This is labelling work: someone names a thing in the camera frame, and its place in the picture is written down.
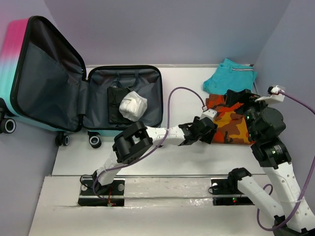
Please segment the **teal shorts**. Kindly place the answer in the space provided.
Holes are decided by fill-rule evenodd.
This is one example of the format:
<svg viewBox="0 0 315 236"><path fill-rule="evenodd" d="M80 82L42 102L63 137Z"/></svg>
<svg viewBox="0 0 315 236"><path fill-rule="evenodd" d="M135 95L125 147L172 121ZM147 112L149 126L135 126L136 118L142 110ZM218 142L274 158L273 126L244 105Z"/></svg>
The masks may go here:
<svg viewBox="0 0 315 236"><path fill-rule="evenodd" d="M251 90L257 77L252 66L238 64L225 58L215 73L203 82L202 89L209 94L224 95L230 89L236 92Z"/></svg>

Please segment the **orange camouflage pants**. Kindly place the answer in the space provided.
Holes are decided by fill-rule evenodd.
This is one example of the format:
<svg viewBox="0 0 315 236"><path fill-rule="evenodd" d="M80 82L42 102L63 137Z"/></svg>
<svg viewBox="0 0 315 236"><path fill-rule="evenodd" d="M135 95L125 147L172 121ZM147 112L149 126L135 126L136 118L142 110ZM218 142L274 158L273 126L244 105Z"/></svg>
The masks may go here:
<svg viewBox="0 0 315 236"><path fill-rule="evenodd" d="M226 106L223 95L210 94L206 99L207 108L217 111L214 123L217 131L212 142L217 144L251 145L246 121L243 115L237 114L236 109L242 103L236 103L231 107Z"/></svg>

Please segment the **white plastic bag bundle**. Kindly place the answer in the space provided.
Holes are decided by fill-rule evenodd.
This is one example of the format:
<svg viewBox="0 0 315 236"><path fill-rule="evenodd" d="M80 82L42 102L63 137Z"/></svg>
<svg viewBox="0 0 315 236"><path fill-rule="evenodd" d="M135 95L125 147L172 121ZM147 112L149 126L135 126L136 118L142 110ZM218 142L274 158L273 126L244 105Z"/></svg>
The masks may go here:
<svg viewBox="0 0 315 236"><path fill-rule="evenodd" d="M148 100L135 91L129 92L121 101L120 114L133 122L139 121L148 107Z"/></svg>

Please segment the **pink and teal suitcase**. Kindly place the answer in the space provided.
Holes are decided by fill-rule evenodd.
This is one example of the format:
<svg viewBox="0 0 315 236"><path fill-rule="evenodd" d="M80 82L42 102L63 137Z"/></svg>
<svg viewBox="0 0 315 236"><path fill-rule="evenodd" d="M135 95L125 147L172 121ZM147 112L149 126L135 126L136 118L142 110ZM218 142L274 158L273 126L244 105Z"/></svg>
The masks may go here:
<svg viewBox="0 0 315 236"><path fill-rule="evenodd" d="M130 124L109 123L109 87L128 88L148 100L140 118L160 127L162 75L152 65L109 65L86 71L84 60L45 17L14 20L0 52L0 131L11 134L18 121L56 132L57 146L69 133L86 129L90 139L115 136Z"/></svg>

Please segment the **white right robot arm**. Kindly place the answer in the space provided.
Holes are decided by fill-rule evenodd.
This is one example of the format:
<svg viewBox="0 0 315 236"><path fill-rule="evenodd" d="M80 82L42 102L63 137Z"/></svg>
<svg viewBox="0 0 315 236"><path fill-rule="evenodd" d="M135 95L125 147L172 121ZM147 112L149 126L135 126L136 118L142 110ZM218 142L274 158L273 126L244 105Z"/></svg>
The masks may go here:
<svg viewBox="0 0 315 236"><path fill-rule="evenodd" d="M311 165L304 186L296 180L291 156L280 140L285 130L283 115L270 104L283 102L285 93L279 86L270 87L269 96L259 96L245 89L241 92L228 90L224 96L226 105L241 103L236 113L246 121L252 153L275 190L275 201L253 179L246 168L233 169L226 181L230 192L241 192L247 196L259 211L265 214L273 226L264 228L276 236L313 236L315 215L304 195L311 180L314 164Z"/></svg>

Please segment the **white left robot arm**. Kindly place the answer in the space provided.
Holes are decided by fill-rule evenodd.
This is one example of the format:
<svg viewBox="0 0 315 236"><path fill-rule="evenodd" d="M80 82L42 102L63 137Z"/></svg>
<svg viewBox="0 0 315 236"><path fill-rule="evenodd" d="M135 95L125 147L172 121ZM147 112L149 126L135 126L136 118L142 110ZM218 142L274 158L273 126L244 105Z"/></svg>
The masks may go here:
<svg viewBox="0 0 315 236"><path fill-rule="evenodd" d="M92 191L98 197L104 195L122 168L139 162L160 146L189 146L197 141L211 143L216 131L217 125L209 117L195 117L191 123L170 128L154 128L136 122L114 138L109 157L92 174Z"/></svg>

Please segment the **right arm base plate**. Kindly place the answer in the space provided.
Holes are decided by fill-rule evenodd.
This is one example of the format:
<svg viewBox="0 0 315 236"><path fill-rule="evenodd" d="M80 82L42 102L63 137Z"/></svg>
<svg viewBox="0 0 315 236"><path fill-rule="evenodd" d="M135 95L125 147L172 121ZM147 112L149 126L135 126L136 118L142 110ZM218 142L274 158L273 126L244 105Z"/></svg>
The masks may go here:
<svg viewBox="0 0 315 236"><path fill-rule="evenodd" d="M211 179L208 193L212 196L213 206L253 206L252 201L235 187L231 187L226 178Z"/></svg>

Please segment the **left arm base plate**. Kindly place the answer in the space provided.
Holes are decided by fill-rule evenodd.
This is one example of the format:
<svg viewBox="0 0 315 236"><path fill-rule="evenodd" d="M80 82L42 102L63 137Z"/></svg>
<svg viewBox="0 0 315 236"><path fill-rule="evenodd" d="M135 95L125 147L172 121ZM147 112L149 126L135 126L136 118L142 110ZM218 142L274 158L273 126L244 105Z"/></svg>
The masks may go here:
<svg viewBox="0 0 315 236"><path fill-rule="evenodd" d="M123 207L125 205L125 179L115 179L102 189L92 189L93 179L83 176L80 179L80 193L77 204L81 207Z"/></svg>

